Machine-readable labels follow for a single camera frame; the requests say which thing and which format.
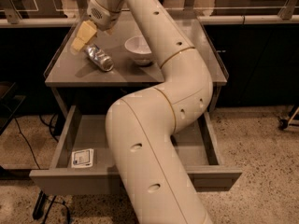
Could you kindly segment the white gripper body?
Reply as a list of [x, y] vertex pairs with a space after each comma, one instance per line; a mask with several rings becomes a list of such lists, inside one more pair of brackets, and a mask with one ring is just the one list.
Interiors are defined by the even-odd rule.
[[110, 30], [121, 14], [121, 0], [90, 0], [87, 15], [101, 31]]

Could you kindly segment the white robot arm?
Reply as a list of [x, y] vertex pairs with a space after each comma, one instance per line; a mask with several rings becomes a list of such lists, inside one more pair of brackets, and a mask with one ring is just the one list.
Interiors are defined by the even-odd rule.
[[111, 29], [129, 7], [164, 82], [125, 95], [107, 111], [106, 134], [140, 224], [212, 224], [171, 136], [208, 107], [213, 82], [199, 51], [158, 0], [91, 0], [88, 27], [72, 48], [83, 50], [96, 30]]

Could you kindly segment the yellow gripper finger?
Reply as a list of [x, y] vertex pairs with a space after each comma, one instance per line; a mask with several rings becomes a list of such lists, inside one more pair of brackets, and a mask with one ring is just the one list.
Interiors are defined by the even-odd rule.
[[93, 21], [84, 21], [78, 28], [76, 36], [71, 44], [71, 52], [78, 54], [96, 37], [97, 26]]

